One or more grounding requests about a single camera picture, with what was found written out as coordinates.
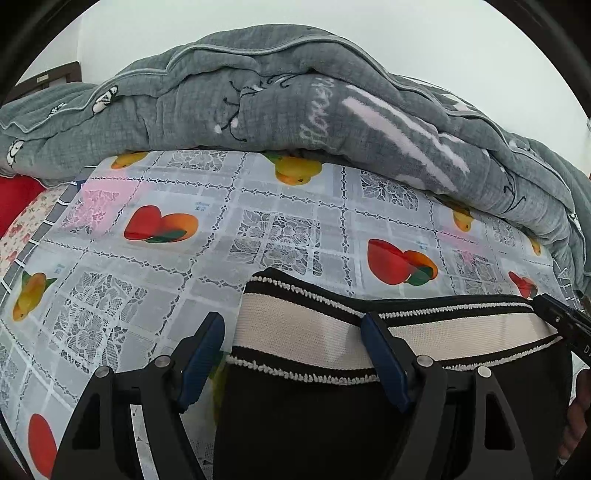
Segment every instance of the white stripe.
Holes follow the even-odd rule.
[[[443,155],[445,155],[447,158],[449,158],[449,160],[452,161],[454,166],[456,166],[457,168],[462,170],[462,172],[464,172],[464,173],[470,172],[468,165],[466,165],[466,161],[460,155],[455,153],[451,148],[449,148],[448,145],[442,144],[439,141],[438,136],[434,135],[432,132],[428,132],[423,127],[421,127],[421,125],[413,122],[413,120],[409,116],[402,113],[397,108],[394,108],[388,102],[384,102],[381,98],[378,98],[375,95],[372,95],[371,93],[366,92],[365,90],[362,90],[361,88],[356,87],[355,85],[347,85],[347,88],[364,96],[365,98],[367,98],[367,100],[378,105],[378,107],[381,107],[381,108],[387,110],[388,112],[390,112],[391,114],[397,116],[411,130],[414,130],[415,132],[417,132],[417,133],[421,134],[422,136],[431,140],[431,143],[435,146],[435,148],[438,149],[441,153],[443,153]]]
[[[561,340],[562,340],[562,337],[556,337],[554,340],[552,340],[551,342],[545,343],[544,345],[534,347],[534,348],[532,348],[530,350],[526,350],[524,352],[516,353],[515,355],[499,358],[498,360],[494,360],[492,362],[484,362],[484,363],[470,364],[470,365],[452,365],[452,366],[446,367],[446,368],[448,370],[456,370],[459,372],[466,372],[466,371],[470,371],[470,370],[475,370],[477,367],[480,367],[482,365],[485,367],[496,367],[497,365],[508,364],[509,362],[512,362],[513,360],[517,360],[517,359],[523,358],[525,356],[531,355],[532,353],[536,353],[541,350],[545,350],[549,346],[552,346]]]
[[[443,138],[447,138],[448,140],[450,140],[450,141],[452,141],[454,143],[466,143],[461,138],[454,137],[453,135],[447,134],[445,132],[443,132],[442,134],[439,134],[439,136],[440,137],[443,137]]]
[[[315,375],[315,374],[298,374],[293,372],[286,372],[280,368],[271,368],[266,365],[258,365],[256,362],[249,362],[236,358],[235,356],[228,355],[226,362],[230,365],[238,365],[239,367],[247,367],[251,370],[257,370],[265,374],[274,375],[276,377],[283,377],[288,380],[297,380],[306,383],[325,383],[333,385],[361,385],[365,383],[378,382],[377,375],[365,375],[364,377],[333,377],[331,375]]]
[[[556,330],[534,313],[506,313],[390,327],[416,355],[452,360],[537,342]],[[315,310],[245,293],[234,345],[328,369],[372,368],[359,328]]]
[[[384,117],[381,113],[372,109],[370,106],[361,103],[353,97],[348,97],[341,103],[351,110],[355,115],[360,117],[364,123],[374,130],[382,132],[385,137],[394,143],[400,151],[411,158],[417,160],[425,167],[429,175],[434,177],[444,188],[450,192],[456,192],[457,188],[452,183],[450,178],[443,173],[443,171],[436,166],[433,161],[425,155],[400,129],[394,125],[390,120]]]
[[[302,295],[302,296],[306,297],[307,299],[312,299],[312,300],[324,303],[324,304],[329,305],[330,307],[333,307],[335,309],[343,310],[344,312],[347,312],[351,315],[356,315],[359,318],[363,318],[365,316],[364,312],[358,312],[357,310],[354,310],[354,309],[348,307],[347,305],[343,305],[342,303],[340,303],[338,301],[329,300],[326,297],[323,297],[322,295],[317,295],[317,294],[312,293],[304,288],[296,287],[295,285],[282,282],[281,280],[276,280],[276,279],[270,278],[270,277],[253,276],[253,277],[251,277],[249,282],[251,282],[251,281],[257,281],[257,282],[262,282],[262,283],[271,283],[276,287],[280,287],[280,288],[283,288],[284,290],[292,291],[294,293],[297,293],[298,295]],[[491,309],[491,308],[497,308],[497,307],[525,307],[525,308],[530,309],[532,312],[534,310],[531,305],[529,305],[528,303],[526,303],[524,301],[497,301],[497,302],[487,302],[487,303],[466,303],[466,304],[460,304],[460,305],[446,305],[446,306],[441,306],[441,307],[432,307],[432,308],[428,308],[428,309],[406,310],[403,312],[386,312],[386,313],[380,313],[379,317],[381,319],[392,319],[392,318],[399,318],[399,317],[416,317],[416,316],[421,316],[421,315],[429,315],[429,314],[433,314],[433,313],[459,312],[461,310],[480,310],[480,309]]]

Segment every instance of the black bracket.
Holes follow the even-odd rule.
[[[92,375],[60,444],[51,478],[143,480],[130,405],[142,405],[148,443],[162,479],[204,480],[179,414],[199,399],[225,325],[210,312],[192,337],[145,368]]]
[[[393,337],[376,313],[361,337],[390,402],[412,412],[385,480],[531,480],[530,461],[511,408],[487,367],[445,370]]]

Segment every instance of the pink patch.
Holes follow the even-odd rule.
[[[117,171],[121,179],[89,179],[80,198],[61,223],[64,229],[88,227],[91,235],[104,235],[113,225],[117,213],[132,198],[149,190],[146,182],[129,180]]]

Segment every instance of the folded blanket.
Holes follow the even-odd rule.
[[[589,197],[548,163],[561,159],[547,160],[548,149],[528,146],[461,98],[390,74],[317,28],[260,25],[208,35],[138,60],[102,85],[62,85],[0,110],[0,151],[7,152],[0,170],[50,184],[75,176],[83,158],[198,145],[323,151],[447,194],[528,228],[578,289],[589,286],[572,190]]]

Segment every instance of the red apple print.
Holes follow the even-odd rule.
[[[127,240],[143,240],[149,244],[169,244],[192,237],[199,220],[189,213],[171,213],[162,216],[154,205],[138,208],[130,218],[123,236]]]
[[[408,283],[416,287],[437,277],[437,266],[428,256],[399,248],[385,240],[368,242],[368,265],[372,273],[388,285]]]
[[[29,420],[29,453],[35,468],[45,478],[51,478],[53,463],[56,461],[56,441],[45,418],[34,413]]]
[[[162,221],[160,209],[154,205],[138,208],[129,220],[123,236],[127,240],[147,240],[153,237]]]
[[[532,299],[538,294],[538,287],[532,279],[527,277],[521,278],[514,272],[509,272],[509,278],[517,286],[523,298]]]
[[[368,242],[368,265],[372,273],[388,285],[402,283],[413,271],[400,249],[375,238]]]

